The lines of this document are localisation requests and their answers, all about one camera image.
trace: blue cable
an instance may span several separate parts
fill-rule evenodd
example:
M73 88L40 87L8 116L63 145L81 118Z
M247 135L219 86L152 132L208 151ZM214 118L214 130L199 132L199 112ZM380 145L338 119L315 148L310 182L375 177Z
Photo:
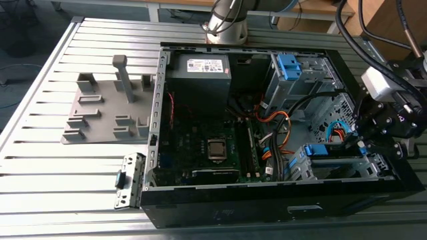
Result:
M20 104L20 102L21 102L21 101L19 101L19 102L16 102L16 103L13 103L13 104L11 104L11 105L0 106L0 109L5 109L5 108L8 108L8 107L12 107L12 106Z
M351 130L351 128L350 128L350 126L347 125L346 122L343 122L343 121L334 121L334 122L327 126L327 129L326 129L326 140L330 139L330 135L331 135L331 133L332 133L332 128L334 128L334 126L335 126L336 124L340 124L340 125L342 125L342 127L344 128L344 130L346 130L347 133L351 133L351 132L352 132L352 130Z

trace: metal bracket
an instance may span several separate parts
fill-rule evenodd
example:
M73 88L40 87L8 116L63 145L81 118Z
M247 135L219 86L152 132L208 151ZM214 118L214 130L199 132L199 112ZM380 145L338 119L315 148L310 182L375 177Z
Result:
M118 188L114 205L115 210L140 208L138 198L140 195L144 168L146 156L143 154L132 153L124 156L115 181L115 187Z
M415 145L415 138L404 138L400 140L400 145L406 148L407 159L418 159L420 157L419 148Z
M394 144L394 146L378 146L371 141L364 144L368 151L372 153L378 153L395 159L406 159L408 156L406 147L403 147L398 142Z

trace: power supply label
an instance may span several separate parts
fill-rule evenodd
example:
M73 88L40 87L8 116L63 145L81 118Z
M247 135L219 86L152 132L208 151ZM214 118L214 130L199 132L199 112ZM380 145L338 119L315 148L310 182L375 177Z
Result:
M188 59L188 73L223 73L223 60L219 59Z

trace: sticker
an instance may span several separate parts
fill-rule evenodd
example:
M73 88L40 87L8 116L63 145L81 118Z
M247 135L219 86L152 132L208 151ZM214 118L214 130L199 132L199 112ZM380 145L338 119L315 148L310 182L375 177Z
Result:
M264 103L263 101L260 102L260 104L259 104L264 109L268 107L268 104L267 103Z
M266 167L266 173L270 175L274 175L274 168L272 167Z
M219 59L188 59L188 73L223 73L223 60Z

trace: aluminum slotted table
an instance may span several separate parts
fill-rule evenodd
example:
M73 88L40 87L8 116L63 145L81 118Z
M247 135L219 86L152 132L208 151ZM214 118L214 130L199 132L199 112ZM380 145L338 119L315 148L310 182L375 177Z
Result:
M164 239L196 233L200 238L210 235L226 239L227 233L236 232L232 238L264 239L286 234L308 239L320 234L327 239L343 239L351 231L368 232L367 236L378 238L403 233L404 237L416 236L416 232L426 231L426 191L350 217L258 224L250 228L239 225L166 231L155 228L143 211L114 211L115 179L123 156L135 152L144 154L147 146L60 143L77 90L77 74L91 72L97 81L116 79L111 63L118 54L128 57L131 79L155 74L160 42L204 43L204 39L198 25L73 18L0 136L0 237L63 239L64 235L112 238L120 235L114 239L122 239L139 235L138 239L152 239L152 235L158 235L156 239ZM259 46L338 50L356 79L367 69L339 35L251 29L248 40ZM360 38L358 42L380 60L371 44ZM420 181L427 184L423 159L427 135L416 141L422 158L411 163ZM327 227L346 227L346 233L339 228L326 230Z

